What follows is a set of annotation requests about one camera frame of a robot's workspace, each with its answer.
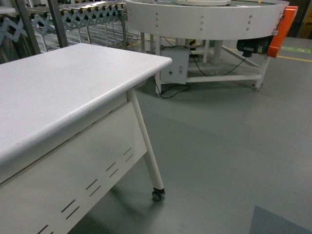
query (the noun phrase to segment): ventilation slot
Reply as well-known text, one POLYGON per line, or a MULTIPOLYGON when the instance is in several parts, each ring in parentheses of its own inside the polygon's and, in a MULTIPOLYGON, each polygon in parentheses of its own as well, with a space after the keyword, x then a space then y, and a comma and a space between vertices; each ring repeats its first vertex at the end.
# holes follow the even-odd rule
POLYGON ((116 170, 109 176, 109 178, 112 177, 118 170, 119 170, 119 168, 116 169, 116 170))
POLYGON ((88 190, 95 182, 97 182, 98 179, 96 179, 95 181, 93 181, 87 188, 86 190, 88 190))
POLYGON ((76 200, 74 199, 71 203, 69 203, 63 210, 61 213, 63 213, 68 207, 70 207, 71 204, 73 204, 76 200))
POLYGON ((131 150, 132 148, 130 148, 129 150, 127 150, 123 155, 125 156, 126 155, 126 153, 128 153, 130 150, 131 150))
POLYGON ((109 169, 112 168, 112 166, 114 166, 116 164, 116 162, 114 162, 109 168, 106 169, 106 171, 108 171, 109 169))
POLYGON ((95 190, 90 194, 90 196, 92 196, 93 194, 95 194, 95 192, 96 192, 100 187, 101 187, 101 185, 98 186, 97 189, 95 189, 95 190))
POLYGON ((134 154, 132 154, 130 157, 128 157, 128 159, 126 160, 126 162, 133 156, 134 154))
POLYGON ((79 209, 79 207, 80 206, 78 206, 73 212, 71 212, 70 215, 68 215, 66 219, 69 219, 69 217, 72 216, 72 214, 75 213, 79 209))
POLYGON ((44 228, 42 228, 37 234, 40 234, 43 232, 44 229, 46 229, 48 227, 48 225, 46 225, 44 228))

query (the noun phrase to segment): epoxy floor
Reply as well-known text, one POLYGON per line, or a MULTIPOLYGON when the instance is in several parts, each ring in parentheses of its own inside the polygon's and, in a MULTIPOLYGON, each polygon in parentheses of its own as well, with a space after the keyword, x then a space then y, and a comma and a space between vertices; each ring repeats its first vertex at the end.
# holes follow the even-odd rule
POLYGON ((162 99, 149 79, 137 96, 165 199, 152 202, 141 159, 70 233, 248 234, 255 206, 312 231, 312 54, 279 55, 292 59, 272 59, 259 92, 192 83, 162 99))

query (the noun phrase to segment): caster wheel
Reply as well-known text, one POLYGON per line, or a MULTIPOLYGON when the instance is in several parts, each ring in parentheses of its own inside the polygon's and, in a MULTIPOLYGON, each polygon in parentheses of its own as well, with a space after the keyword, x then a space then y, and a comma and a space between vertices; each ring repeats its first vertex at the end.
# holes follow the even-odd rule
POLYGON ((155 202, 159 202, 162 199, 164 199, 165 194, 166 194, 165 189, 155 189, 154 188, 154 191, 152 192, 153 200, 155 202))

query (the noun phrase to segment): green floor marking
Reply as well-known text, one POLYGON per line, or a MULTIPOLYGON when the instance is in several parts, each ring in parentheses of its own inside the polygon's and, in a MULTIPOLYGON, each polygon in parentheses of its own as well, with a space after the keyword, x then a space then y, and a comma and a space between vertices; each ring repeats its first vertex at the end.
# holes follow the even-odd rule
POLYGON ((303 48, 297 48, 297 47, 290 47, 290 46, 282 46, 282 50, 287 50, 287 51, 294 51, 294 52, 300 52, 300 53, 306 53, 310 54, 311 50, 309 49, 303 49, 303 48))

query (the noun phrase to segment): orange panel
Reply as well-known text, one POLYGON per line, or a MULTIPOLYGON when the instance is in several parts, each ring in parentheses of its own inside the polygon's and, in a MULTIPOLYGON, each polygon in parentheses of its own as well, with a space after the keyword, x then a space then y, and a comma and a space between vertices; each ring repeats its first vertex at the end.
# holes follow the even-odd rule
POLYGON ((278 51, 282 47, 285 37, 287 36, 289 29, 293 23, 294 17, 297 14, 297 6, 287 6, 283 18, 280 20, 277 27, 277 35, 275 35, 269 46, 267 55, 276 58, 278 51))

